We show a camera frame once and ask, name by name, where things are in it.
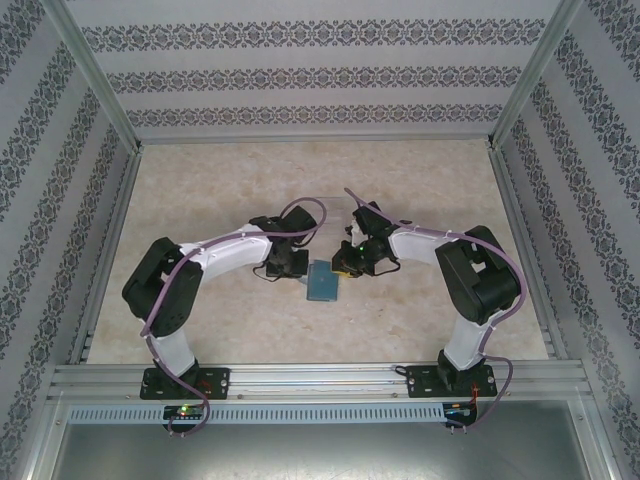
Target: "patterned wallpaper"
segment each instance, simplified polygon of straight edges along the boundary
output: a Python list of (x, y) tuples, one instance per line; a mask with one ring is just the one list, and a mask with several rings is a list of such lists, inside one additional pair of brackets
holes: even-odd
[(640, 478), (638, 2), (585, 1), (503, 145), (552, 306)]
[(488, 134), (558, 0), (73, 0), (143, 140)]
[(0, 479), (66, 363), (129, 158), (35, 0), (0, 0)]

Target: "marble-patterned floor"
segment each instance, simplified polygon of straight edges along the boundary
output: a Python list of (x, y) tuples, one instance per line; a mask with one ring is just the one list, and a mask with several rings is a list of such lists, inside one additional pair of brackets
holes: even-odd
[[(389, 214), (465, 231), (487, 225), (516, 255), (482, 140), (149, 146), (109, 279), (89, 363), (150, 363), (122, 286), (159, 237), (192, 242), (277, 215), (300, 196), (325, 197), (330, 223), (312, 245), (329, 259), (355, 204), (348, 186)], [(378, 278), (340, 279), (335, 303), (308, 302), (296, 280), (267, 283), (249, 267), (203, 286), (186, 332), (201, 363), (431, 361), (456, 312), (439, 268), (403, 262)], [(528, 301), (500, 325), (490, 354), (547, 358)]]

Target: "purple cable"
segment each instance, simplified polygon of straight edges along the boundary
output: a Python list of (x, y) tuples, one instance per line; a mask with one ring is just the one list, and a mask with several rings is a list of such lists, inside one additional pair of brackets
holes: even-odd
[[(193, 256), (197, 255), (202, 250), (205, 250), (205, 249), (207, 249), (209, 247), (212, 247), (214, 245), (217, 245), (219, 243), (226, 242), (228, 240), (235, 240), (235, 239), (238, 239), (238, 238), (252, 238), (252, 237), (281, 237), (281, 238), (306, 237), (307, 235), (316, 232), (320, 227), (322, 227), (322, 225), (324, 224), (325, 220), (327, 219), (327, 208), (317, 198), (313, 198), (313, 197), (301, 197), (301, 198), (298, 198), (298, 199), (294, 200), (293, 202), (291, 202), (289, 205), (287, 205), (285, 207), (285, 209), (283, 210), (283, 212), (286, 212), (293, 205), (297, 205), (298, 203), (302, 203), (302, 202), (313, 202), (313, 203), (319, 205), (320, 208), (322, 209), (322, 218), (320, 219), (320, 221), (318, 222), (318, 224), (315, 227), (310, 228), (308, 230), (303, 230), (301, 232), (245, 232), (245, 233), (240, 232), (240, 233), (230, 233), (228, 235), (224, 235), (222, 237), (218, 237), (218, 238), (214, 238), (212, 240), (209, 240), (208, 242), (202, 244), (200, 247), (194, 248), (193, 250), (191, 250), (184, 257), (182, 257), (178, 263), (176, 263), (176, 266), (173, 268), (173, 270), (171, 270), (171, 273), (169, 274), (169, 277), (167, 277), (167, 280), (165, 281), (164, 286), (162, 287), (162, 290), (160, 290), (160, 294), (158, 295), (158, 298), (156, 299), (156, 302), (154, 303), (153, 308), (151, 309), (151, 312), (149, 313), (149, 316), (147, 317), (147, 320), (146, 320), (146, 322), (144, 324), (144, 327), (142, 327), (142, 331), (140, 332), (140, 336), (145, 339), (145, 341), (147, 343), (147, 347), (149, 347), (149, 351), (151, 352), (151, 355), (153, 356), (153, 359), (158, 364), (158, 366), (164, 371), (164, 373), (171, 380), (176, 382), (178, 385), (180, 385), (181, 387), (183, 387), (186, 390), (190, 391), (191, 393), (196, 395), (198, 398), (202, 399), (202, 403), (203, 403), (203, 406), (204, 406), (205, 411), (206, 411), (206, 413), (203, 415), (202, 420), (200, 421), (200, 423), (198, 423), (195, 427), (193, 427), (188, 432), (181, 433), (180, 434), (181, 437), (186, 437), (188, 435), (192, 435), (192, 434), (196, 433), (198, 430), (204, 428), (204, 426), (206, 425), (207, 421), (209, 420), (209, 415), (211, 414), (211, 404), (209, 403), (209, 399), (206, 397), (205, 394), (200, 392), (198, 389), (193, 388), (188, 383), (183, 382), (180, 379), (180, 377), (178, 377), (177, 375), (174, 375), (169, 370), (169, 368), (160, 360), (160, 356), (158, 355), (158, 352), (156, 351), (156, 349), (153, 346), (153, 343), (151, 342), (151, 325), (153, 325), (153, 322), (155, 321), (156, 317), (158, 316), (158, 311), (160, 310), (160, 307), (162, 306), (162, 302), (163, 302), (164, 298), (167, 296), (167, 292), (169, 291), (169, 287), (171, 286), (171, 284), (175, 280), (175, 278), (178, 275), (178, 272), (180, 271), (180, 269), (183, 267), (183, 265), (185, 263), (187, 263), (189, 261), (190, 258), (192, 258)], [(169, 425), (167, 427), (168, 430), (169, 430), (169, 435), (173, 435), (174, 434), (174, 431), (171, 430), (171, 425), (172, 424), (173, 424), (173, 418), (170, 419)]]
[[(347, 192), (347, 194), (356, 201), (358, 206), (368, 208), (372, 212), (380, 215), (382, 218), (388, 220), (392, 224), (397, 225), (401, 228), (410, 228), (410, 225), (401, 223), (395, 218), (392, 218), (386, 215), (385, 213), (383, 213), (382, 211), (378, 210), (377, 208), (373, 207), (372, 205), (369, 205), (367, 202), (365, 202), (363, 199), (361, 199), (355, 193), (353, 193), (351, 189), (345, 188), (344, 191)], [(487, 250), (490, 250), (496, 255), (498, 255), (500, 258), (502, 258), (505, 262), (507, 262), (507, 264), (515, 272), (516, 277), (518, 277), (518, 282), (520, 283), (520, 298), (518, 298), (518, 301), (516, 302), (516, 304), (513, 307), (511, 307), (511, 309), (509, 309), (507, 313), (498, 317), (491, 323), (490, 327), (487, 329), (484, 336), (482, 337), (482, 340), (480, 341), (480, 346), (478, 347), (478, 351), (480, 355), (482, 355), (484, 358), (492, 361), (506, 362), (507, 366), (509, 367), (509, 373), (507, 374), (507, 379), (505, 380), (504, 385), (502, 386), (502, 389), (498, 393), (498, 396), (495, 398), (491, 406), (487, 409), (485, 414), (482, 415), (482, 417), (480, 417), (478, 420), (476, 420), (472, 426), (478, 425), (479, 423), (482, 423), (482, 421), (484, 421), (484, 419), (496, 408), (496, 406), (498, 405), (498, 402), (500, 402), (500, 400), (506, 393), (507, 387), (509, 386), (509, 384), (511, 383), (511, 379), (513, 378), (513, 363), (511, 363), (511, 360), (505, 357), (493, 357), (493, 356), (487, 355), (484, 353), (484, 347), (487, 345), (487, 342), (489, 341), (489, 337), (495, 330), (495, 327), (498, 324), (504, 322), (507, 318), (513, 316), (518, 310), (520, 310), (520, 308), (524, 304), (525, 300), (527, 299), (527, 281), (524, 278), (524, 274), (522, 273), (522, 270), (520, 270), (520, 267), (506, 253), (504, 253), (502, 250), (495, 247), (494, 245), (491, 245), (490, 243), (485, 242), (484, 240), (480, 240), (479, 238), (465, 235), (464, 233), (444, 232), (442, 230), (434, 230), (431, 228), (423, 228), (418, 226), (411, 228), (411, 230), (417, 233), (424, 233), (425, 235), (430, 235), (434, 237), (455, 238), (458, 240), (466, 240), (467, 242), (475, 243), (476, 245), (484, 247)]]

